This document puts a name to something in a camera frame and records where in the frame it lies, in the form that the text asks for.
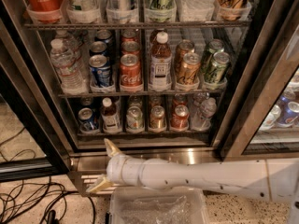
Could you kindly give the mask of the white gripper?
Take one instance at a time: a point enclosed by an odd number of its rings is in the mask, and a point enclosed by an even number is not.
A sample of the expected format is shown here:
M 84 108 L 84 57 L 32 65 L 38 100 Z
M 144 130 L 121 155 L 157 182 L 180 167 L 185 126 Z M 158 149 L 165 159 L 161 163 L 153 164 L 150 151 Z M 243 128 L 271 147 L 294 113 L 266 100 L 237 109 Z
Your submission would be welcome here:
M 97 193 L 110 188 L 113 183 L 142 187 L 140 174 L 145 160 L 121 154 L 118 147 L 107 138 L 104 139 L 104 143 L 107 155 L 111 158 L 107 165 L 107 175 L 100 175 L 86 191 Z

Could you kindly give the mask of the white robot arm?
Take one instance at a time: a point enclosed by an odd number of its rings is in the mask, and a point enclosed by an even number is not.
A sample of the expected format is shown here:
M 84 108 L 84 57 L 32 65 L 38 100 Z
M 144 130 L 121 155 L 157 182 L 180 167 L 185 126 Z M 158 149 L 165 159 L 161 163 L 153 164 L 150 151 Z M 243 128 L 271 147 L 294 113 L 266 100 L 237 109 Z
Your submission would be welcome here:
M 97 193 L 115 184 L 145 189 L 192 187 L 266 202 L 289 203 L 288 224 L 299 223 L 299 159 L 221 161 L 180 164 L 161 159 L 143 160 L 121 152 L 104 140 L 110 160 L 87 191 Z

